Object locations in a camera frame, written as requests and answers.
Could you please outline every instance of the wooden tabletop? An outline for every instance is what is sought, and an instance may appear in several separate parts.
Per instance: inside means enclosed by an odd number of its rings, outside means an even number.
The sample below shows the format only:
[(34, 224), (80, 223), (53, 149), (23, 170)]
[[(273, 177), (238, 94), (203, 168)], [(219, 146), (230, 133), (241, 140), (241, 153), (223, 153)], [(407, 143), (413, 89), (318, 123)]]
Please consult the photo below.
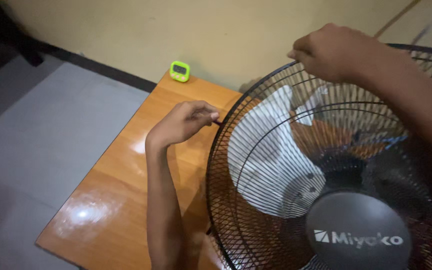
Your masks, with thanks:
[[(146, 241), (145, 138), (181, 101), (204, 100), (222, 120), (240, 93), (196, 77), (180, 83), (164, 75), (98, 162), (41, 232), (36, 245), (86, 269), (150, 269)], [(191, 243), (191, 269), (220, 269), (205, 232), (207, 159), (219, 126), (203, 127), (168, 150), (168, 162)]]

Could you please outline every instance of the hand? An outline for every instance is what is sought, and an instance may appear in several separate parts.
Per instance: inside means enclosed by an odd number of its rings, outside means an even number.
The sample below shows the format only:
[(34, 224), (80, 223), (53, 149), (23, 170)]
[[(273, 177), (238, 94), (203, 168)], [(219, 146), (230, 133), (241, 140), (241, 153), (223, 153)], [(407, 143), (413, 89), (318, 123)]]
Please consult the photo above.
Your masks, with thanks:
[(171, 144), (182, 143), (218, 118), (218, 109), (206, 101), (178, 103), (148, 133), (146, 147), (165, 148)]
[(287, 56), (323, 80), (359, 86), (364, 80), (383, 76), (381, 72), (416, 67), (407, 53), (333, 23), (296, 40)]

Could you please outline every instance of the green digital timer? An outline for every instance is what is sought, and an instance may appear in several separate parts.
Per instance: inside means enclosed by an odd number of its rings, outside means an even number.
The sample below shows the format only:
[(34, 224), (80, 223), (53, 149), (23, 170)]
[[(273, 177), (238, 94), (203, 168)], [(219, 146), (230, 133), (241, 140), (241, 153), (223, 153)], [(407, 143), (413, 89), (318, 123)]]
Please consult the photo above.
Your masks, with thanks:
[(181, 83), (187, 82), (189, 80), (189, 65), (180, 61), (174, 61), (171, 63), (169, 75)]

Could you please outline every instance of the miyako logo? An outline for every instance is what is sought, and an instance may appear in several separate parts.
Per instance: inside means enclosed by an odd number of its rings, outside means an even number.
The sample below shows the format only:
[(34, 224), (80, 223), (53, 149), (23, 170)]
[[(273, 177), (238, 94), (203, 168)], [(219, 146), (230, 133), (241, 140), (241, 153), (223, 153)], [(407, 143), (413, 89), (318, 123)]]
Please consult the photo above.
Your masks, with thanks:
[(317, 242), (330, 243), (330, 244), (346, 244), (355, 245), (357, 249), (361, 249), (364, 244), (370, 247), (375, 245), (386, 245), (386, 246), (399, 246), (404, 243), (403, 238), (399, 236), (381, 236), (381, 233), (377, 233), (376, 236), (352, 236), (350, 232), (342, 232), (338, 234), (335, 231), (331, 232), (331, 240), (326, 230), (314, 230), (314, 238)]

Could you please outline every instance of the beige wall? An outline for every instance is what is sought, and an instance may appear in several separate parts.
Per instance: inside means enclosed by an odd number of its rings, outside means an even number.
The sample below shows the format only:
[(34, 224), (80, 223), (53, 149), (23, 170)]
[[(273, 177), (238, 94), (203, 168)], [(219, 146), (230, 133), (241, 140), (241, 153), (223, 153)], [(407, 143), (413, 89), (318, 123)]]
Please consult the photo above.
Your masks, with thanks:
[[(334, 22), (374, 34), (410, 0), (6, 0), (35, 38), (158, 82), (173, 60), (230, 89), (289, 62), (292, 42)], [(432, 0), (385, 33), (409, 42)], [(432, 45), (432, 32), (422, 44)]]

